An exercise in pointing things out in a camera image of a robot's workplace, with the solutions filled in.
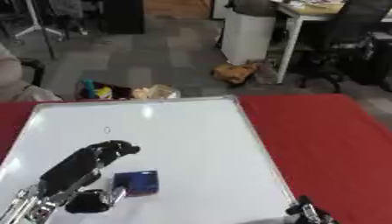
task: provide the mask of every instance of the carpet floor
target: carpet floor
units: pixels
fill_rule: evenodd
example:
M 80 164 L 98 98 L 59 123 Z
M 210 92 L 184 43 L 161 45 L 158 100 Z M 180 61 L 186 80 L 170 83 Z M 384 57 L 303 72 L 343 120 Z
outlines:
M 283 85 L 260 85 L 250 81 L 230 88 L 213 79 L 210 71 L 226 61 L 214 48 L 220 22 L 192 18 L 148 17 L 144 35 L 74 34 L 69 41 L 53 45 L 57 59 L 51 60 L 38 33 L 26 36 L 24 45 L 8 43 L 18 56 L 44 61 L 47 71 L 44 88 L 73 99 L 81 79 L 90 78 L 130 88 L 166 84 L 184 97 L 214 95 L 323 94 L 332 91 L 328 83 L 314 80 L 309 88 L 297 87 L 298 76 L 288 74 Z M 31 75 L 26 72 L 25 78 Z M 356 100 L 370 115 L 392 129 L 392 94 L 378 87 L 344 81 L 345 95 Z

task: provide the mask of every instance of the whiteboard frame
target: whiteboard frame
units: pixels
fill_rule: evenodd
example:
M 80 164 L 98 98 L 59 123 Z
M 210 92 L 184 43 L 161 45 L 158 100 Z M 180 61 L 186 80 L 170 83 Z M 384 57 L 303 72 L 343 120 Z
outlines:
M 248 119 L 248 117 L 245 114 L 245 111 L 243 110 L 242 106 L 240 105 L 238 99 L 233 96 L 233 95 L 223 95 L 223 96 L 215 96 L 215 97 L 199 97 L 199 98 L 178 98 L 178 99 L 168 99 L 168 100 L 147 100 L 147 101 L 139 101 L 139 100 L 134 100 L 134 101 L 85 101 L 85 102 L 68 102 L 68 103 L 42 103 L 38 104 L 33 111 L 31 112 L 30 117 L 28 118 L 27 122 L 25 123 L 24 127 L 20 131 L 19 135 L 17 136 L 17 139 L 15 140 L 14 144 L 10 148 L 10 151 L 7 154 L 7 157 L 4 159 L 4 161 L 0 164 L 0 170 L 3 169 L 5 162 L 11 157 L 12 150 L 14 148 L 14 145 L 18 142 L 21 141 L 27 130 L 31 127 L 34 118 L 40 113 L 41 110 L 43 109 L 49 109 L 53 107 L 85 107 L 85 106 L 108 106 L 108 105 L 121 105 L 121 104 L 144 104 L 144 103 L 166 103 L 166 102 L 197 102 L 197 101 L 211 101 L 211 100 L 230 100 L 233 102 L 233 104 L 237 107 L 238 112 L 240 113 L 243 121 L 246 123 L 246 126 L 248 126 L 251 134 L 257 139 L 256 141 L 261 145 L 264 146 L 264 150 L 261 150 L 261 153 L 264 153 L 268 163 L 269 163 L 269 168 L 271 173 L 274 176 L 275 181 L 279 184 L 280 190 L 282 191 L 283 195 L 287 198 L 288 200 L 288 205 L 292 205 L 296 203 L 296 198 L 294 197 L 293 193 L 291 192 L 289 186 L 285 182 L 282 173 L 278 170 L 276 164 L 274 163 L 273 159 L 271 158 L 270 154 L 268 153 L 265 145 L 263 144 L 263 141 L 260 139 L 258 136 L 256 130 L 254 129 L 252 123 Z

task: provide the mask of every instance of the white trash bin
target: white trash bin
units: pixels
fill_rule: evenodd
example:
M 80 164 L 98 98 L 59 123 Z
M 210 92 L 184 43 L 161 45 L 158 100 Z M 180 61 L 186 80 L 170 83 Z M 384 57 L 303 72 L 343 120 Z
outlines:
M 230 9 L 226 16 L 222 51 L 233 65 L 264 60 L 270 46 L 275 17 L 256 17 Z

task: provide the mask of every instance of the robotic hand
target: robotic hand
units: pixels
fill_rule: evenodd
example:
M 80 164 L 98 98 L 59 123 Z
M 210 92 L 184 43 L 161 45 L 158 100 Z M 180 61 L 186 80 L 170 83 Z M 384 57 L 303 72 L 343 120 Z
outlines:
M 0 216 L 0 224 L 18 224 L 22 219 L 44 224 L 57 207 L 63 206 L 72 213 L 99 213 L 108 210 L 124 197 L 125 189 L 119 187 L 113 192 L 79 190 L 99 179 L 100 169 L 118 158 L 137 154 L 139 151 L 140 147 L 124 141 L 97 143 L 77 150 L 42 175 L 36 185 L 20 190 Z M 90 202 L 96 200 L 96 203 L 83 204 L 86 199 Z
M 301 196 L 297 204 L 286 210 L 289 215 L 299 214 L 295 224 L 338 224 L 327 212 L 315 207 L 306 196 Z

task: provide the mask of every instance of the white tripod stand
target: white tripod stand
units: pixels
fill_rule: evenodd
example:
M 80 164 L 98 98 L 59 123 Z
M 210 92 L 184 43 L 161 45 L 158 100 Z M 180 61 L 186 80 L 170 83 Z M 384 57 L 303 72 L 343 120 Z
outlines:
M 55 31 L 53 29 L 43 27 L 39 23 L 39 20 L 37 18 L 37 13 L 36 13 L 36 11 L 34 9 L 34 5 L 32 3 L 32 0 L 26 0 L 26 3 L 27 3 L 27 8 L 29 9 L 29 12 L 30 12 L 30 16 L 31 16 L 31 20 L 32 20 L 32 26 L 27 28 L 27 29 L 25 29 L 24 31 L 21 31 L 21 32 L 17 33 L 15 35 L 16 39 L 19 39 L 20 37 L 22 37 L 22 36 L 24 36 L 26 34 L 29 34 L 31 32 L 42 31 L 42 30 L 45 30 L 46 32 L 49 32 L 49 33 L 52 33 L 52 34 L 55 34 L 55 35 L 58 35 L 59 36 L 59 40 L 62 40 L 64 38 L 64 34 L 62 32 Z

